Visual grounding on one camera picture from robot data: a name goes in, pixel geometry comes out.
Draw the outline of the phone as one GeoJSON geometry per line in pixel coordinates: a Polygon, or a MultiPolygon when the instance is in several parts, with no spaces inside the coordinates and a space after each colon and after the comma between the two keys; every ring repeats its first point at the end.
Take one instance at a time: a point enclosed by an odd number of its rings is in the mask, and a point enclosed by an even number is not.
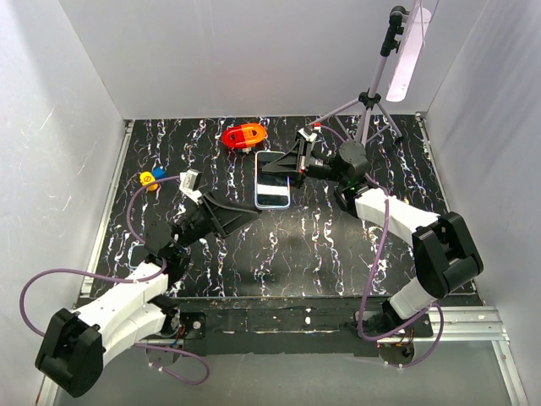
{"type": "Polygon", "coordinates": [[[258,151],[255,154],[254,203],[260,210],[285,210],[290,206],[289,179],[262,171],[264,165],[283,155],[279,151],[258,151]]]}
{"type": "Polygon", "coordinates": [[[147,249],[142,244],[134,245],[128,252],[128,268],[135,270],[148,255],[147,249]]]}

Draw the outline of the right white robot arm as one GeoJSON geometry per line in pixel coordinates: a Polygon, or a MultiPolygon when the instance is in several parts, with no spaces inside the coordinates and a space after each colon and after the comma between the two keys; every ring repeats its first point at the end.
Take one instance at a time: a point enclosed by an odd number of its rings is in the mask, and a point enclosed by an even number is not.
{"type": "Polygon", "coordinates": [[[398,337],[411,329],[422,310],[478,276],[484,264],[461,215],[410,206],[377,185],[369,170],[361,143],[346,141],[334,156],[323,157],[302,136],[289,152],[262,167],[263,173],[288,178],[294,187],[306,178],[335,182],[334,195],[343,211],[380,225],[412,248],[413,279],[382,306],[384,329],[398,337]]]}

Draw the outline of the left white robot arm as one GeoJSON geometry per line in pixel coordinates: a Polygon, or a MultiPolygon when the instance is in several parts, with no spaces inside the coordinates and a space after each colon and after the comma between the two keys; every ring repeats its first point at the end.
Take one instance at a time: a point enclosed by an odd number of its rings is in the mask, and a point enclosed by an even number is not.
{"type": "Polygon", "coordinates": [[[76,310],[57,311],[44,333],[35,366],[74,398],[86,394],[104,367],[139,340],[173,337],[180,327],[165,292],[185,272],[185,250],[209,234],[224,239],[260,216],[253,205],[211,192],[180,222],[153,220],[145,229],[148,256],[125,279],[76,310]]]}

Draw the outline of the phone in blue case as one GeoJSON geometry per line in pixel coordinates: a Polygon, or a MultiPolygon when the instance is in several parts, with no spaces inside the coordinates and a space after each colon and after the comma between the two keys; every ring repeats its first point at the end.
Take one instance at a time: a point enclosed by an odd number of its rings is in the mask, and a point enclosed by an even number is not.
{"type": "Polygon", "coordinates": [[[135,270],[148,255],[147,249],[142,244],[134,245],[128,252],[128,268],[135,270]]]}

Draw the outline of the red orange toy boat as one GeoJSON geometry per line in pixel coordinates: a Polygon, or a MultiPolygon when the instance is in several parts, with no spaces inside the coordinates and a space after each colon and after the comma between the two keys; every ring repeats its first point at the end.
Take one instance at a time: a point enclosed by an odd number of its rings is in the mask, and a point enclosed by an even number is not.
{"type": "Polygon", "coordinates": [[[222,143],[231,150],[251,152],[267,136],[266,129],[258,123],[244,123],[225,130],[222,143]]]}

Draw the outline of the blue toy block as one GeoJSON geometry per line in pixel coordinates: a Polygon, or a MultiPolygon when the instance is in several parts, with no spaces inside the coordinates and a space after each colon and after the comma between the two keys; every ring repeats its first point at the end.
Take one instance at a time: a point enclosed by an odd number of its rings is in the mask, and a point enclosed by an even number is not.
{"type": "Polygon", "coordinates": [[[152,176],[156,183],[160,183],[164,178],[167,177],[166,172],[162,167],[157,167],[151,172],[152,176]]]}

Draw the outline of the yellow toy block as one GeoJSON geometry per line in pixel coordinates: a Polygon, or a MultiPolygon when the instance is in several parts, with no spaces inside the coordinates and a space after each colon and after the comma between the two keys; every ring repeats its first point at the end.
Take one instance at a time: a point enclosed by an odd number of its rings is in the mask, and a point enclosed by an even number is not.
{"type": "Polygon", "coordinates": [[[142,172],[139,176],[139,181],[148,192],[154,192],[160,187],[160,185],[156,183],[156,176],[153,172],[142,172]]]}

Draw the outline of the lilac tripod stand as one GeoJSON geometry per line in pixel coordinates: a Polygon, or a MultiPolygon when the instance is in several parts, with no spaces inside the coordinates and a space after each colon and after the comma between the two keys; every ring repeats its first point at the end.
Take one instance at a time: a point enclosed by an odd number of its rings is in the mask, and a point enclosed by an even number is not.
{"type": "Polygon", "coordinates": [[[361,140],[363,145],[368,142],[368,131],[370,116],[374,107],[377,106],[381,113],[387,118],[389,125],[395,131],[396,137],[400,139],[402,132],[397,127],[392,116],[383,108],[381,104],[381,96],[377,93],[378,86],[380,84],[387,58],[391,55],[392,51],[398,52],[398,48],[401,43],[396,39],[397,36],[401,36],[404,33],[403,24],[407,21],[409,12],[403,6],[395,6],[389,14],[388,28],[385,33],[385,38],[382,42],[380,49],[380,59],[375,70],[374,77],[366,92],[359,94],[357,99],[354,99],[345,105],[338,107],[337,109],[327,113],[326,115],[315,119],[310,122],[310,125],[322,124],[325,120],[331,116],[337,115],[339,112],[347,110],[349,107],[353,107],[359,103],[363,105],[363,111],[360,113],[358,129],[355,135],[355,140],[361,140]]]}

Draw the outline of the white light bar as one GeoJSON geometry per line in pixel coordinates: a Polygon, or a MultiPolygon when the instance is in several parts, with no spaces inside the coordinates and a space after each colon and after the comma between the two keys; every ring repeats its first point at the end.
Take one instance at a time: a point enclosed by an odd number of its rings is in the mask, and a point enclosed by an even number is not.
{"type": "Polygon", "coordinates": [[[398,47],[396,68],[385,97],[388,102],[402,102],[406,98],[431,19],[432,13],[424,7],[423,2],[415,1],[408,12],[405,31],[398,47]]]}

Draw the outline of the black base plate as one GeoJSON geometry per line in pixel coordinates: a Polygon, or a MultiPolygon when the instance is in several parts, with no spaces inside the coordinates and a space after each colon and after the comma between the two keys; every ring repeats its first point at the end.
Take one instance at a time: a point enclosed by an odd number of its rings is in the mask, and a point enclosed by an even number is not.
{"type": "Polygon", "coordinates": [[[175,298],[181,329],[152,343],[200,356],[218,354],[352,354],[375,357],[375,343],[354,327],[357,297],[175,298]]]}

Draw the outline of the aluminium frame rail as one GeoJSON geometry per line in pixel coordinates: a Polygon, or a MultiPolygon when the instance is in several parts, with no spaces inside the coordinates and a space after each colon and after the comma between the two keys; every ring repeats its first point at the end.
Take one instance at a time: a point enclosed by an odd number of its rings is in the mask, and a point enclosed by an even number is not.
{"type": "MultiPolygon", "coordinates": [[[[395,326],[393,323],[382,320],[381,311],[374,315],[366,315],[359,312],[354,327],[357,334],[366,342],[378,343],[386,341],[394,343],[395,335],[399,332],[411,332],[414,324],[427,319],[430,311],[439,313],[438,338],[459,337],[467,340],[489,339],[497,336],[497,331],[492,329],[492,320],[482,311],[468,311],[462,317],[456,317],[454,313],[441,309],[441,299],[435,301],[429,308],[422,310],[413,319],[395,326]]],[[[137,348],[148,348],[148,337],[139,340],[134,346],[137,348]]]]}

